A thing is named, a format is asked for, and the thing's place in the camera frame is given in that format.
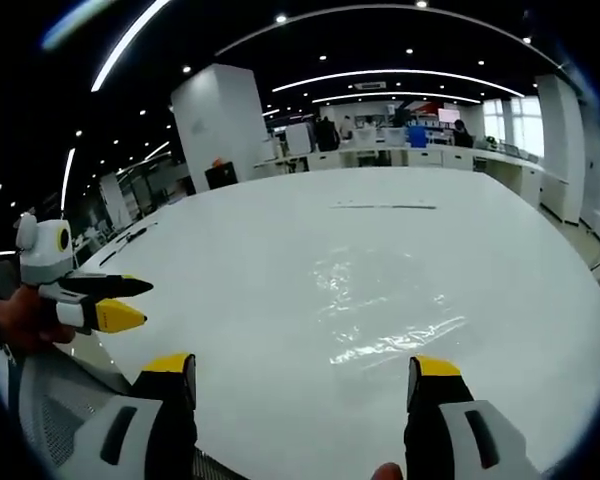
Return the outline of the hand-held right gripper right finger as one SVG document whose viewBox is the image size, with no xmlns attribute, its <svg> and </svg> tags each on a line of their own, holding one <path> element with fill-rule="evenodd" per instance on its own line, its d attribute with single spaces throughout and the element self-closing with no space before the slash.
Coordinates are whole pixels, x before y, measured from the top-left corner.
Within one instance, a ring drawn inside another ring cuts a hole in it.
<svg viewBox="0 0 600 480">
<path fill-rule="evenodd" d="M 403 441 L 408 479 L 540 479 L 522 433 L 477 400 L 452 363 L 410 358 Z"/>
</svg>

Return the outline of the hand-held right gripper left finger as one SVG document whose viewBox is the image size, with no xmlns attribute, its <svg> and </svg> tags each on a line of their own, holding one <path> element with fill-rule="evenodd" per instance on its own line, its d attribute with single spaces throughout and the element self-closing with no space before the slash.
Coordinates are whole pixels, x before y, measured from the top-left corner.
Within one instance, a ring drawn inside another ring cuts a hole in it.
<svg viewBox="0 0 600 480">
<path fill-rule="evenodd" d="M 195 444 L 196 358 L 159 357 L 133 382 L 82 364 L 107 395 L 78 428 L 73 452 L 58 468 L 62 479 L 192 479 Z"/>
</svg>

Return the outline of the person's left hand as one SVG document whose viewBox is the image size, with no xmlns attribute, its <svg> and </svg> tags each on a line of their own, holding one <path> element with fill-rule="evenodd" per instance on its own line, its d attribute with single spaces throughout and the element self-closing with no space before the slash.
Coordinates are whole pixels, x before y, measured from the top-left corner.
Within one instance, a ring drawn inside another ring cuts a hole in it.
<svg viewBox="0 0 600 480">
<path fill-rule="evenodd" d="M 31 354 L 55 343 L 69 344 L 76 331 L 43 312 L 42 298 L 32 287 L 20 286 L 9 299 L 0 298 L 0 346 Z"/>
</svg>

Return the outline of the person's right hand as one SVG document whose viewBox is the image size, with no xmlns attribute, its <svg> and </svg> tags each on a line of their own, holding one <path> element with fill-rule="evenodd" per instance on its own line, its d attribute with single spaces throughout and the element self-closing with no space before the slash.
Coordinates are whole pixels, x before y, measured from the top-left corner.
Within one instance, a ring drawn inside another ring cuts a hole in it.
<svg viewBox="0 0 600 480">
<path fill-rule="evenodd" d="M 371 480 L 403 480 L 403 473 L 400 466 L 393 462 L 387 462 L 373 472 Z"/>
</svg>

